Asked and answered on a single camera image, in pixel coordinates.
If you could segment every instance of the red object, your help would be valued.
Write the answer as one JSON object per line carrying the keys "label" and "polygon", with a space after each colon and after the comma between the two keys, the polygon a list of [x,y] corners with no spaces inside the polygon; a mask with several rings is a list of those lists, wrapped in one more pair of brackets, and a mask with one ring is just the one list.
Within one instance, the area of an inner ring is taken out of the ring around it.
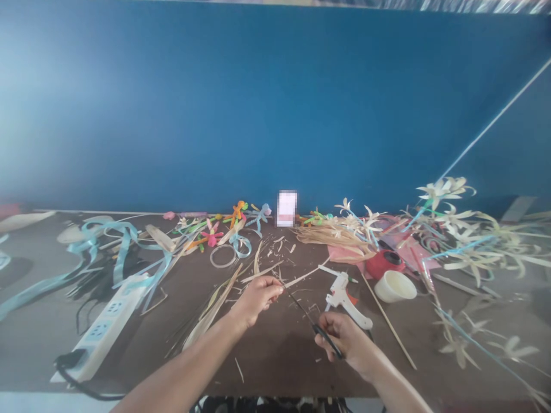
{"label": "red object", "polygon": [[379,280],[383,278],[386,271],[394,270],[402,272],[406,264],[394,251],[381,250],[375,256],[366,261],[366,270],[369,274]]}

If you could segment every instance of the white cup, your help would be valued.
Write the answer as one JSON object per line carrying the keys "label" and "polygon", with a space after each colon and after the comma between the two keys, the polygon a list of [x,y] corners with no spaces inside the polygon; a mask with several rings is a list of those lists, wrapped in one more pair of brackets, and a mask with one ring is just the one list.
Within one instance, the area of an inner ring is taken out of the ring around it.
{"label": "white cup", "polygon": [[417,296],[417,289],[411,280],[398,271],[386,271],[383,278],[375,285],[377,297],[386,303],[413,299]]}

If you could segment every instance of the power outlet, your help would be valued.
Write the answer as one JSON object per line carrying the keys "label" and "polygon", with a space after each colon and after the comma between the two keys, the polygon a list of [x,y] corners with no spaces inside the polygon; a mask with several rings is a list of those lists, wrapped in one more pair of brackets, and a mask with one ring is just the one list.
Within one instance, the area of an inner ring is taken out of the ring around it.
{"label": "power outlet", "polygon": [[90,329],[90,332],[86,335],[87,341],[99,341],[103,338],[106,331],[109,330],[111,321],[102,320],[98,322],[94,327]]}
{"label": "power outlet", "polygon": [[90,358],[90,354],[92,354],[94,352],[94,350],[96,349],[96,346],[81,346],[81,347],[75,348],[75,350],[77,350],[77,349],[84,349],[84,350],[86,350],[86,352],[82,355],[82,357],[80,358],[78,364],[76,366],[74,366],[72,369],[68,370],[68,372],[72,375],[74,375],[77,371],[82,369],[82,367],[86,364],[86,362]]}
{"label": "power outlet", "polygon": [[109,303],[105,309],[105,315],[108,317],[116,317],[121,312],[122,305],[122,301],[113,301]]}

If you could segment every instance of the white power strip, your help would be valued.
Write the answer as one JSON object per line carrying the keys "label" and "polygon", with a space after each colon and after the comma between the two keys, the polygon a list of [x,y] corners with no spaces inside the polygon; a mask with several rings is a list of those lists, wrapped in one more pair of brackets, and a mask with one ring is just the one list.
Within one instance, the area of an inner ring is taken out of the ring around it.
{"label": "white power strip", "polygon": [[[120,286],[115,296],[73,349],[86,350],[79,363],[72,369],[67,369],[75,380],[79,382],[90,380],[96,374],[152,280],[153,278],[147,273],[132,275]],[[50,383],[64,381],[65,379],[58,372],[50,379]]]}

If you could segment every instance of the right hand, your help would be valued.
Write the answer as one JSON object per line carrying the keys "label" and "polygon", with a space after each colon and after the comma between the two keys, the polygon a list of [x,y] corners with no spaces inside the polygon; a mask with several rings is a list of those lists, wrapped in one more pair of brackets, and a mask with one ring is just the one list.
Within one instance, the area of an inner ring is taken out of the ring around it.
{"label": "right hand", "polygon": [[[389,363],[383,352],[348,315],[323,313],[319,325],[329,334],[350,367],[360,373],[364,380],[372,382],[386,362]],[[335,361],[331,345],[319,334],[315,340],[319,347],[325,349],[329,361]]]}

